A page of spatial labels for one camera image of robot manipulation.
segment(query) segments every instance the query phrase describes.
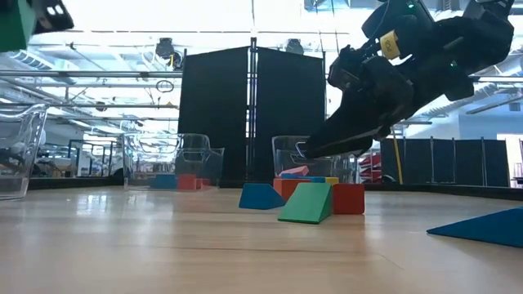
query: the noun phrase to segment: yellow pole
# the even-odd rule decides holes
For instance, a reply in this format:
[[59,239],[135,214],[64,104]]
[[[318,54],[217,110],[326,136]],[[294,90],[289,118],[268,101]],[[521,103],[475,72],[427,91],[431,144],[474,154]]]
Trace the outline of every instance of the yellow pole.
[[403,184],[403,174],[401,173],[401,160],[400,160],[400,149],[398,148],[398,140],[396,140],[396,134],[392,130],[392,139],[394,140],[394,150],[396,151],[396,165],[398,166],[398,177],[400,185]]

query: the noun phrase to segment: transparent container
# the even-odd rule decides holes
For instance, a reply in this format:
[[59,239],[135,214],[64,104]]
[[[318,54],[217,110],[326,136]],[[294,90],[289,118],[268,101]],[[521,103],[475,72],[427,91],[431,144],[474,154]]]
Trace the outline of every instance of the transparent container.
[[195,191],[217,186],[223,149],[200,134],[123,135],[126,189]]
[[340,182],[353,183],[355,160],[341,154],[316,159],[305,158],[302,150],[308,136],[275,136],[272,138],[272,153],[275,176],[295,167],[307,166],[307,176],[336,176]]
[[45,105],[0,108],[0,200],[27,193],[46,115]]

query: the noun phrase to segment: black partition panel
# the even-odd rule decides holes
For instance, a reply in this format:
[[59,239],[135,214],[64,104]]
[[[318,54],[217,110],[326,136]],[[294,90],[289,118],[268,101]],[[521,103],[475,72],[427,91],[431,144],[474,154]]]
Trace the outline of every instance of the black partition panel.
[[405,184],[426,184],[432,181],[432,153],[429,139],[405,141]]
[[456,140],[456,184],[483,185],[481,140]]
[[[405,176],[404,166],[405,166],[405,152],[404,152],[404,139],[399,139],[398,141],[398,152],[400,154],[400,164],[401,164],[401,173]],[[398,164],[396,161],[396,149],[394,147],[393,139],[385,139],[380,143],[380,152],[382,155],[382,176],[391,176],[400,182],[400,176],[398,173]]]
[[434,181],[441,184],[454,183],[454,141],[433,141]]
[[181,84],[179,133],[205,134],[225,148],[221,186],[245,177],[248,48],[187,56]]
[[323,60],[258,48],[253,180],[274,178],[273,136],[310,135],[324,120]]
[[485,140],[485,167],[488,186],[510,187],[507,143],[504,140]]

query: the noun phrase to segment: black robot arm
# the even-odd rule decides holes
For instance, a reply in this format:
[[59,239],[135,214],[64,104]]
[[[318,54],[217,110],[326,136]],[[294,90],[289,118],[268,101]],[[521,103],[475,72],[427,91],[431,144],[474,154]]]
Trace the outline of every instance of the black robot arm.
[[[365,21],[369,40],[343,48],[328,82],[343,91],[338,110],[306,143],[304,154],[362,154],[373,140],[441,95],[474,94],[469,78],[507,58],[514,0],[471,0],[463,16],[435,22],[421,0],[389,0]],[[401,58],[394,66],[390,60]]]

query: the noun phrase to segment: blue block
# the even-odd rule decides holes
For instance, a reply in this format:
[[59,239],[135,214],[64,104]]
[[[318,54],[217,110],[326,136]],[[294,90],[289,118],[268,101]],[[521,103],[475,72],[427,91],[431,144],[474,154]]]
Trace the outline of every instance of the blue block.
[[177,189],[178,177],[169,174],[158,174],[150,183],[152,189]]
[[269,184],[245,184],[239,208],[272,209],[285,205],[285,200]]
[[325,182],[324,176],[300,176],[299,179],[308,179],[311,181],[311,183],[324,183]]
[[427,233],[523,248],[523,207],[429,229]]
[[296,175],[293,175],[293,174],[282,174],[281,175],[281,178],[282,179],[298,179],[300,176],[296,176]]

